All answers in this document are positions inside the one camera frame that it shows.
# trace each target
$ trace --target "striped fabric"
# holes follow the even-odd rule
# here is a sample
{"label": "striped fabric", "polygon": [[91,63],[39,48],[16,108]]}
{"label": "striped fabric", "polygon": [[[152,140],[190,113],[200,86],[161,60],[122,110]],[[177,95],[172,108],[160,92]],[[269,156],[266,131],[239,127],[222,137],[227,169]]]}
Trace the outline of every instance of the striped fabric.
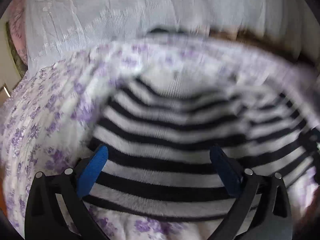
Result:
{"label": "striped fabric", "polygon": [[287,186],[310,167],[297,141],[307,123],[284,94],[166,84],[141,76],[109,99],[88,146],[106,144],[109,159],[84,201],[157,220],[214,220],[234,199],[210,163],[212,145],[257,174],[281,173]]}

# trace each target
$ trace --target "pink fabric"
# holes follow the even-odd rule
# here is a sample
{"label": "pink fabric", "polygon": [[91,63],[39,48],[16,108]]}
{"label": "pink fabric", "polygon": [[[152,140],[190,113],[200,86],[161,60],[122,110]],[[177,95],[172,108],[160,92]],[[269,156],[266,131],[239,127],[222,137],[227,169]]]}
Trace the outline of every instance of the pink fabric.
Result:
{"label": "pink fabric", "polygon": [[12,0],[9,5],[9,29],[12,42],[24,64],[28,64],[25,33],[26,0]]}

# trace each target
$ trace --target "black stripe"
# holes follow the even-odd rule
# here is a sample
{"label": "black stripe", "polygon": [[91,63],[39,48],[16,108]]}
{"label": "black stripe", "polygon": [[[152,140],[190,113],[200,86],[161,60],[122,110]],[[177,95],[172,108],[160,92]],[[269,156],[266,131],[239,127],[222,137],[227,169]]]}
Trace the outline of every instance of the black stripe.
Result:
{"label": "black stripe", "polygon": [[[120,206],[119,204],[113,203],[111,201],[108,201],[106,199],[98,198],[92,195],[87,195],[83,197],[83,200],[87,203],[90,203],[92,205],[95,205],[100,208],[105,208],[109,210],[115,210],[120,212],[125,212],[129,214],[134,214],[141,217],[147,217],[151,219],[155,219],[158,221],[164,221],[164,222],[201,222],[201,221],[210,221],[210,220],[218,220],[223,219],[226,217],[227,214],[219,214],[214,216],[208,216],[208,217],[168,217],[168,216],[158,216],[158,215],[151,215],[148,213],[143,213],[139,211],[135,211],[123,206]],[[253,206],[250,208],[251,210],[256,210],[257,206]]]}
{"label": "black stripe", "polygon": [[209,140],[204,140],[204,141],[195,142],[195,143],[178,143],[178,142],[168,141],[162,138],[155,138],[152,136],[129,133],[121,129],[120,127],[118,127],[115,123],[113,123],[111,120],[107,118],[100,119],[98,121],[98,125],[106,128],[110,132],[115,133],[116,135],[120,136],[121,138],[127,141],[138,142],[141,144],[161,145],[161,146],[165,146],[165,147],[169,147],[177,150],[183,150],[183,151],[207,150],[212,145],[219,145],[222,148],[235,147],[250,141],[263,143],[269,140],[275,140],[275,139],[281,138],[298,129],[298,126],[294,128],[284,128],[280,131],[276,131],[268,135],[260,136],[257,138],[252,138],[250,140],[246,139],[245,134],[235,134],[235,135],[230,135],[223,138],[211,138]]}
{"label": "black stripe", "polygon": [[292,119],[296,119],[296,118],[298,118],[300,116],[300,112],[298,111],[298,110],[294,110],[293,112],[292,112],[292,114],[290,114],[290,117],[292,118]]}
{"label": "black stripe", "polygon": [[193,131],[193,130],[206,130],[206,129],[211,129],[214,127],[217,127],[221,124],[226,124],[231,121],[235,121],[238,119],[236,115],[230,114],[230,115],[225,115],[222,116],[218,119],[213,119],[210,120],[206,123],[199,123],[199,124],[176,124],[176,123],[171,123],[171,122],[164,122],[161,120],[156,120],[156,119],[151,119],[147,117],[136,117],[129,111],[127,111],[125,108],[123,108],[118,102],[112,101],[110,102],[109,106],[117,113],[127,117],[128,119],[138,121],[138,122],[143,122],[143,123],[149,123],[153,125],[158,125],[162,127],[167,127],[171,128],[174,130],[178,131]]}
{"label": "black stripe", "polygon": [[244,168],[253,168],[253,167],[257,167],[260,165],[265,165],[265,164],[277,161],[287,156],[294,150],[298,149],[300,146],[301,145],[299,141],[295,140],[292,143],[289,143],[274,152],[266,152],[266,153],[260,154],[259,156],[244,156],[237,159],[237,161]]}
{"label": "black stripe", "polygon": [[290,100],[288,100],[288,101],[285,103],[285,105],[286,105],[288,108],[293,107],[293,103],[292,103]]}
{"label": "black stripe", "polygon": [[216,171],[211,163],[190,164],[149,157],[132,156],[125,154],[111,145],[108,147],[108,160],[122,166],[144,169],[150,171],[181,172],[190,174],[215,174]]}
{"label": "black stripe", "polygon": [[302,121],[297,125],[300,130],[302,130],[307,125],[306,119],[302,119]]}
{"label": "black stripe", "polygon": [[297,168],[307,157],[308,157],[308,154],[303,153],[294,161],[290,162],[288,165],[284,166],[277,172],[279,172],[282,175],[282,177],[284,177],[288,175],[290,172],[292,172],[295,168]]}
{"label": "black stripe", "polygon": [[272,105],[265,105],[265,106],[259,107],[258,110],[260,110],[260,111],[271,110],[271,109],[273,109],[273,108],[276,108],[277,106],[279,106],[279,105],[274,105],[274,104],[272,104]]}
{"label": "black stripe", "polygon": [[103,171],[96,183],[126,194],[160,201],[206,202],[231,198],[225,187],[170,187],[125,179]]}
{"label": "black stripe", "polygon": [[208,95],[208,94],[214,94],[216,92],[218,92],[217,90],[207,90],[207,91],[202,91],[200,93],[188,96],[188,97],[174,97],[174,96],[166,96],[166,95],[162,95],[158,92],[156,92],[154,89],[151,88],[150,85],[146,84],[144,81],[141,80],[141,78],[136,78],[135,80],[136,82],[138,82],[139,84],[141,84],[142,86],[144,86],[151,94],[157,96],[157,97],[161,97],[161,98],[165,98],[165,99],[174,99],[174,100],[181,100],[181,101],[194,101],[194,100],[198,100],[199,98],[201,98],[204,95]]}
{"label": "black stripe", "polygon": [[121,89],[122,92],[124,92],[129,98],[131,98],[134,102],[136,102],[138,105],[143,106],[143,107],[147,107],[147,108],[151,108],[151,109],[162,109],[162,110],[170,110],[172,112],[175,113],[185,113],[185,114],[194,114],[196,112],[199,111],[203,111],[209,108],[212,108],[214,106],[219,106],[219,105],[223,105],[223,104],[228,104],[230,102],[233,102],[237,99],[240,99],[239,95],[234,95],[229,99],[219,99],[213,102],[209,102],[207,104],[204,104],[202,106],[198,106],[195,108],[191,108],[191,109],[174,109],[168,106],[161,106],[161,105],[156,105],[156,104],[146,104],[145,102],[143,102],[140,98],[138,98],[129,88],[122,88]]}
{"label": "black stripe", "polygon": [[286,95],[285,95],[284,93],[280,93],[280,94],[279,94],[279,97],[281,97],[281,98],[285,98],[285,97],[286,97]]}
{"label": "black stripe", "polygon": [[177,143],[162,138],[155,138],[152,136],[129,133],[127,131],[122,130],[120,127],[118,127],[115,123],[113,123],[111,120],[107,118],[100,119],[98,125],[105,127],[110,132],[115,133],[116,135],[120,136],[121,138],[127,141],[138,142],[141,144],[161,145],[183,151],[207,150],[212,145],[219,145],[220,147],[233,147],[241,145],[247,141],[244,134],[236,134],[224,138],[213,138],[195,143]]}
{"label": "black stripe", "polygon": [[264,121],[261,121],[261,122],[255,122],[255,121],[249,121],[250,124],[252,126],[257,126],[257,125],[263,125],[263,124],[272,124],[272,123],[276,123],[276,122],[280,122],[280,121],[283,121],[284,119],[282,117],[279,117],[279,116],[276,116],[276,117],[273,117],[271,119],[268,119],[268,120],[264,120]]}
{"label": "black stripe", "polygon": [[[88,148],[95,151],[103,142],[97,138],[92,138]],[[211,163],[206,164],[190,164],[171,160],[161,160],[150,157],[131,156],[123,153],[114,147],[106,144],[109,151],[109,160],[122,166],[164,172],[182,172],[190,174],[216,174]],[[274,152],[265,152],[258,156],[244,156],[238,158],[237,161],[244,168],[254,168],[256,166],[265,165],[279,160],[300,147],[298,141],[289,143]]]}
{"label": "black stripe", "polygon": [[267,142],[267,141],[270,141],[270,140],[273,140],[273,139],[278,139],[278,138],[281,138],[283,136],[286,136],[286,135],[294,132],[297,129],[298,129],[297,127],[284,128],[284,129],[282,129],[280,131],[275,131],[275,132],[269,133],[268,135],[263,135],[263,136],[260,136],[260,137],[257,137],[257,138],[250,139],[248,141],[256,141],[257,143],[264,143],[264,142]]}

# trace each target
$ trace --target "blue gripper pad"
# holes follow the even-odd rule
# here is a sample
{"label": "blue gripper pad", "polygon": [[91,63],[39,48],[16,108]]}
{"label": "blue gripper pad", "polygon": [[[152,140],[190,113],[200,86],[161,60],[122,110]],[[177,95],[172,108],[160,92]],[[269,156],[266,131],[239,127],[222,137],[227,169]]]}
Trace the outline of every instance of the blue gripper pad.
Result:
{"label": "blue gripper pad", "polygon": [[108,160],[108,148],[100,146],[77,180],[77,195],[79,198],[89,195],[93,184]]}

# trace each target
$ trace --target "white fabric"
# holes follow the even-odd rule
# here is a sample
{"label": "white fabric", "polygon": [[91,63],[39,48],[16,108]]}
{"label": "white fabric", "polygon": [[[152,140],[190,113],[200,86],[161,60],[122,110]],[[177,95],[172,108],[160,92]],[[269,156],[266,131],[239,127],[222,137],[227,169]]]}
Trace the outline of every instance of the white fabric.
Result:
{"label": "white fabric", "polygon": [[320,26],[304,0],[27,0],[29,75],[68,51],[158,27],[249,29],[298,57],[320,51]]}

